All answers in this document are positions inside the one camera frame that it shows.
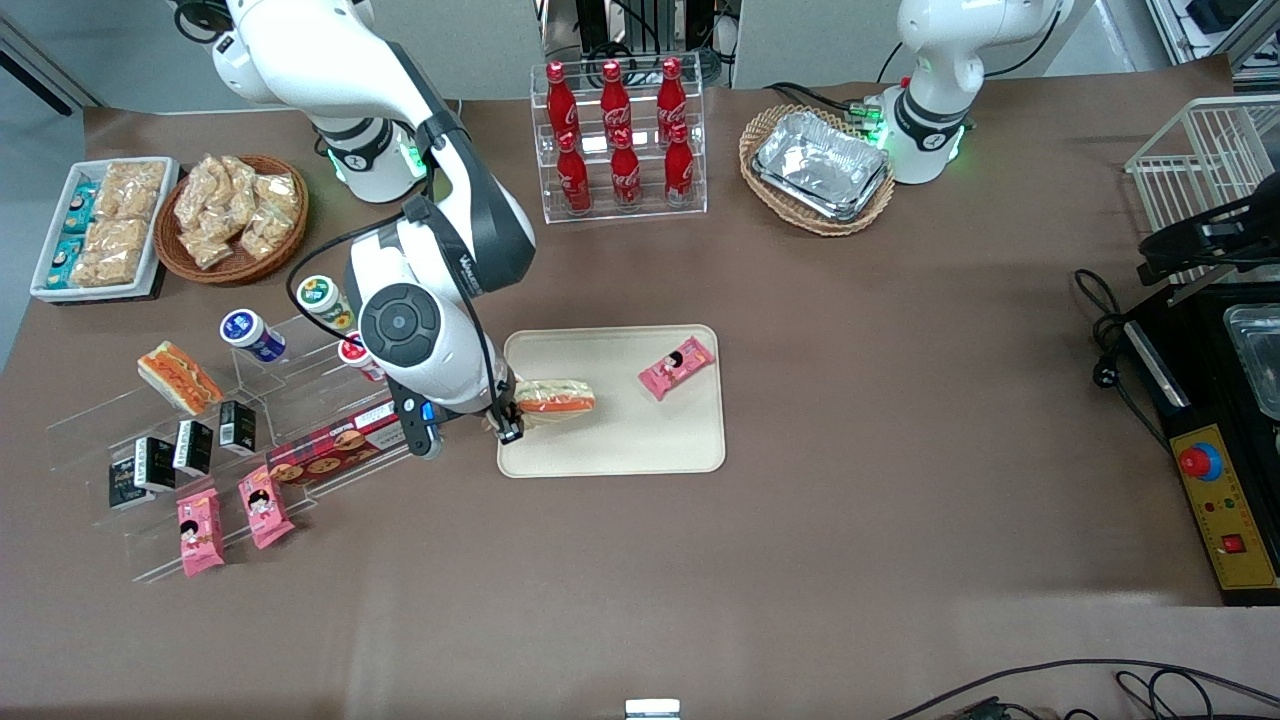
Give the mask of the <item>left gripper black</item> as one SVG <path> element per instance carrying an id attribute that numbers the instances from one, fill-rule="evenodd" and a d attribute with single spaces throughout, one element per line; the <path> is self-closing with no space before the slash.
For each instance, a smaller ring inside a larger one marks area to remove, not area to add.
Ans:
<path id="1" fill-rule="evenodd" d="M 1143 263 L 1138 278 L 1143 286 L 1211 263 L 1277 263 L 1277 196 L 1251 196 L 1248 202 L 1230 202 L 1203 214 L 1196 232 L 1156 232 L 1140 241 Z"/>

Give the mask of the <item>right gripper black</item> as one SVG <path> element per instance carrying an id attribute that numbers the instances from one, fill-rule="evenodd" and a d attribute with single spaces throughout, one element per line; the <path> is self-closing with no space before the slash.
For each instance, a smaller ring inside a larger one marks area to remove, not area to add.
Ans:
<path id="1" fill-rule="evenodd" d="M 495 437 L 500 445 L 524 438 L 524 415 L 515 398 L 515 384 L 498 384 L 495 396 Z M 425 460 L 435 459 L 443 450 L 435 406 L 420 395 L 398 395 L 397 416 L 404 433 L 406 448 Z"/>

